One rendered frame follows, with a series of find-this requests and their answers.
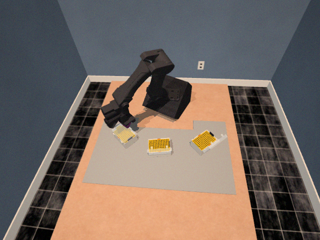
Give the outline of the yellow tip rack plate with holes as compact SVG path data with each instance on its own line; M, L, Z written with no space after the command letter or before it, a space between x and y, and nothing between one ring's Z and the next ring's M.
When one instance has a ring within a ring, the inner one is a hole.
M205 149L211 143L214 142L216 139L214 138L214 134L211 132L205 131L200 136L192 140L201 150Z
M170 148L170 140L169 139L155 139L155 140L149 140L148 147L149 150L151 147L153 149L165 149L166 146Z

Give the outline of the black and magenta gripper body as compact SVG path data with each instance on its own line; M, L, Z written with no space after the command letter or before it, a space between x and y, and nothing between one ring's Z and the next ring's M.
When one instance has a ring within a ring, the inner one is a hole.
M125 113L119 113L119 114L121 114L121 115L127 114L127 117L128 117L128 120L125 123L122 123L119 119L117 119L122 125L128 126L129 123L131 123L131 122L134 123L136 121L135 117L130 114L129 110Z

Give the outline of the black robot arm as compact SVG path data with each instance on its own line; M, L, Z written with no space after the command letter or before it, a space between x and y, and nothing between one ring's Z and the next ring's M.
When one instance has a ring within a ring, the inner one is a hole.
M151 75L150 84L146 88L149 99L156 102L160 100L180 100L180 89L162 87L165 76L175 67L164 50L160 48L144 51L140 57L142 60L133 74L112 93L114 100L101 107L102 114L105 117L104 122L111 129L115 127L119 120L122 123L129 120L126 113L129 109L129 103L137 89Z

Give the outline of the grey bench mat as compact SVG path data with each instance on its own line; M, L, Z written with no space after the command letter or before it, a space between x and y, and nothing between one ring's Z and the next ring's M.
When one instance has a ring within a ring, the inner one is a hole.
M225 121L193 120L193 129L137 127L137 141L127 149L103 121L82 183L237 195L228 137L201 156L191 140L205 130L219 139ZM227 135L228 136L228 135ZM171 156L149 157L148 139L170 139Z

